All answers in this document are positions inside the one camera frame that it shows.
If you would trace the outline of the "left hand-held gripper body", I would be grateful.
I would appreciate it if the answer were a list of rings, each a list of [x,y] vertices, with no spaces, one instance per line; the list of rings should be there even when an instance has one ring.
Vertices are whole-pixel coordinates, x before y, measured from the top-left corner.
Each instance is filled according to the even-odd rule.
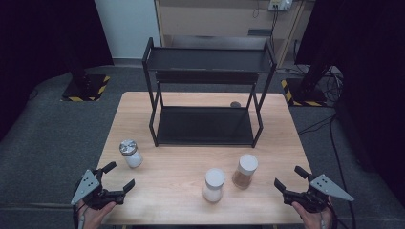
[[[125,192],[110,192],[102,186],[102,176],[108,172],[109,169],[87,170],[78,182],[71,204],[75,205],[83,200],[87,206],[95,210],[102,209],[110,202],[121,205],[124,202]]]

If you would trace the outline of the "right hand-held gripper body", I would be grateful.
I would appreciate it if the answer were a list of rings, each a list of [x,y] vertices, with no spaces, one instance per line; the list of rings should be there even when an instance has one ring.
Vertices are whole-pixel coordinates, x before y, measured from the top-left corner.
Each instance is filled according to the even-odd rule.
[[[300,174],[300,177],[308,181],[308,190],[306,192],[297,193],[282,186],[284,204],[291,205],[293,202],[297,202],[303,206],[307,212],[320,213],[328,206],[329,197],[354,201],[353,196],[335,184],[326,175],[315,177],[311,174]]]

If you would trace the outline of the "glass jar with silver lid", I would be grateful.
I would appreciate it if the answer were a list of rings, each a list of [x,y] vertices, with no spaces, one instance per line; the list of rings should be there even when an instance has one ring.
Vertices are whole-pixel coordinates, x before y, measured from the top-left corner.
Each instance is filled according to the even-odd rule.
[[[119,151],[124,156],[130,168],[137,168],[143,161],[138,144],[134,139],[125,139],[119,144]]]

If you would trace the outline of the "white-lidded jar of brown powder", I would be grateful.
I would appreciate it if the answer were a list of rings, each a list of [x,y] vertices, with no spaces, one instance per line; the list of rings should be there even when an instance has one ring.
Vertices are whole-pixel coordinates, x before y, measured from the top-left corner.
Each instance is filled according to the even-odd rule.
[[[249,154],[242,155],[232,177],[234,185],[242,190],[247,189],[257,168],[258,160],[255,156]]]

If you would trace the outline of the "white-lidded jar of white powder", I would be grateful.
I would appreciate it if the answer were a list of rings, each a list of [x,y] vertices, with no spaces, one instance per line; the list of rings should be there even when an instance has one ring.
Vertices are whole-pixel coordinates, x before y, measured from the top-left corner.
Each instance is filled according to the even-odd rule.
[[[205,186],[202,189],[203,197],[209,202],[218,202],[223,195],[225,175],[219,168],[211,168],[205,174]]]

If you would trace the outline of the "black metal two-tier shelf rack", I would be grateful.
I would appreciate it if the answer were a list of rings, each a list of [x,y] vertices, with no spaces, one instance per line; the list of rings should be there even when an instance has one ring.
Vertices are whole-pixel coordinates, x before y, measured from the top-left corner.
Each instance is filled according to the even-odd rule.
[[[261,109],[277,62],[266,40],[261,49],[163,48],[147,42],[141,59],[152,106],[149,129],[154,143],[248,145],[264,129]],[[166,105],[163,84],[248,86],[244,106]]]

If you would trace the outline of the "person's left hand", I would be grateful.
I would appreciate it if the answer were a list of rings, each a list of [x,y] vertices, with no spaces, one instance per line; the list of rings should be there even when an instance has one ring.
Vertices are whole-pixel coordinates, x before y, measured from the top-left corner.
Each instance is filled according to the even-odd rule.
[[[104,218],[116,207],[110,202],[100,210],[92,209],[83,200],[78,203],[78,229],[99,229]]]

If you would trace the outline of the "person's right hand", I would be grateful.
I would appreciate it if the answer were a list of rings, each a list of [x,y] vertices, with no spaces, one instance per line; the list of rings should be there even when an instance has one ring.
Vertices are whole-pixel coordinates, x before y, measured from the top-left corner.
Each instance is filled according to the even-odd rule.
[[[300,203],[294,201],[291,206],[300,216],[304,223],[305,229],[332,229],[333,228],[333,211],[331,207],[325,208],[320,213],[308,212]]]

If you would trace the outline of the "black stand with striped base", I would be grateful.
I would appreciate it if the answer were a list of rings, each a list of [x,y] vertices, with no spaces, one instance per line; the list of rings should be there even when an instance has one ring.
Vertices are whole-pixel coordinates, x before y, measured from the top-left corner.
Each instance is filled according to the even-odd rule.
[[[61,96],[62,101],[98,101],[104,93],[110,77],[90,74],[83,68],[71,70],[72,79]]]
[[[327,99],[317,83],[327,72],[326,66],[311,66],[303,78],[286,78],[281,84],[290,106],[323,107]]]

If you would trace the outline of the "black curtain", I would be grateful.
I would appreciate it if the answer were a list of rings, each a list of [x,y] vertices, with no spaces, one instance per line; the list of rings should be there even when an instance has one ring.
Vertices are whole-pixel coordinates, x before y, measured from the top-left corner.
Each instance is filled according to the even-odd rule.
[[[0,0],[0,140],[36,85],[112,63],[96,0]]]
[[[297,62],[340,70],[356,141],[405,205],[405,0],[315,0]]]

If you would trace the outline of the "white power strip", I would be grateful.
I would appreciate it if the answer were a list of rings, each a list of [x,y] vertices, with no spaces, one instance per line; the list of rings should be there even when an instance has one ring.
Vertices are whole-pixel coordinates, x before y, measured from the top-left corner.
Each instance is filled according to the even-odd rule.
[[[268,9],[273,11],[286,11],[292,5],[292,0],[270,0]]]

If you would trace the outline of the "light wooden cabinet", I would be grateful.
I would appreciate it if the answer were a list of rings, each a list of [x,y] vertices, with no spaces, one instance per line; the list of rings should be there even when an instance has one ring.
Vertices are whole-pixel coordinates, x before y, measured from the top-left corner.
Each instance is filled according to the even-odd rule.
[[[304,12],[305,0],[286,11],[268,9],[270,0],[155,0],[164,47],[260,48],[270,41],[278,65]]]

